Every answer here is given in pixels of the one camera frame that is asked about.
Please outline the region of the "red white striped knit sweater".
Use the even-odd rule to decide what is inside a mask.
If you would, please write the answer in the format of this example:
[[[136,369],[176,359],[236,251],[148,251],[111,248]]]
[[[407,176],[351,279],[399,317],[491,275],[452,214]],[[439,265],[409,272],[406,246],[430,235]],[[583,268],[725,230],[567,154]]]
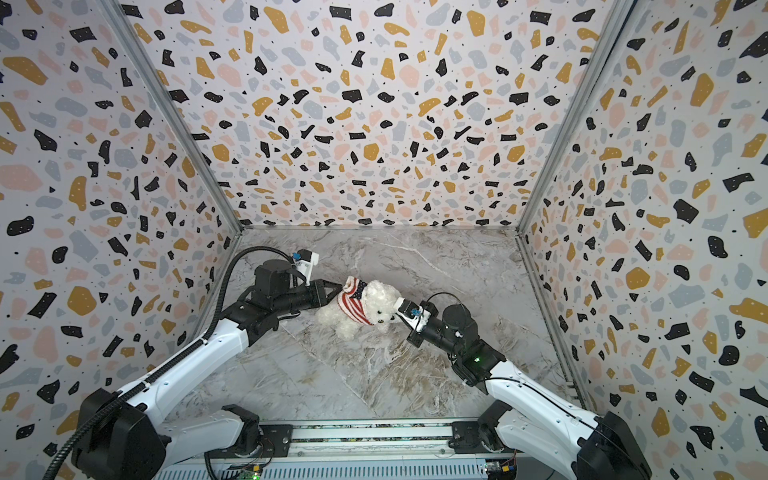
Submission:
[[[340,310],[352,321],[361,325],[371,325],[363,307],[363,294],[367,283],[356,277],[349,276],[336,297]]]

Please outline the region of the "white plush teddy bear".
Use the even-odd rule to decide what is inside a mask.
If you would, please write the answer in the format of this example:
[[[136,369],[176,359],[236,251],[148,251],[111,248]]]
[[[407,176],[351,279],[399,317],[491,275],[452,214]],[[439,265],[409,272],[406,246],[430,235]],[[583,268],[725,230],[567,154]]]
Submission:
[[[401,294],[395,287],[378,280],[366,283],[362,303],[371,325],[361,325],[349,319],[337,305],[339,294],[317,311],[319,324],[331,328],[344,341],[354,340],[361,329],[386,331],[397,318],[395,304]]]

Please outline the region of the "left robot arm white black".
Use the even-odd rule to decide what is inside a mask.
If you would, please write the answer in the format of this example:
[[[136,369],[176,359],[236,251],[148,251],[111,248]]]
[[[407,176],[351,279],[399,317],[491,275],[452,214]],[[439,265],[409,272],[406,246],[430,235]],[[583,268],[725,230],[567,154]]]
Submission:
[[[277,330],[282,320],[332,302],[343,287],[312,279],[316,263],[296,253],[257,267],[252,285],[190,345],[115,392],[89,395],[77,430],[58,457],[93,479],[152,479],[170,465],[214,450],[236,456],[264,451],[259,416],[238,405],[189,423],[167,418],[204,379]]]

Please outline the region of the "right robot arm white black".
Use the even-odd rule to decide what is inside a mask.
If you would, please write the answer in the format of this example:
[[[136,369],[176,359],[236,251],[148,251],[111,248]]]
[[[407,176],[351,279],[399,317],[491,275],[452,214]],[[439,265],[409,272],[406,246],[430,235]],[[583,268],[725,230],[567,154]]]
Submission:
[[[444,310],[400,298],[398,316],[407,340],[429,343],[448,356],[469,387],[493,398],[478,419],[480,444],[491,452],[521,451],[567,479],[649,479],[652,470],[627,422],[598,415],[562,399],[482,340],[462,304]]]

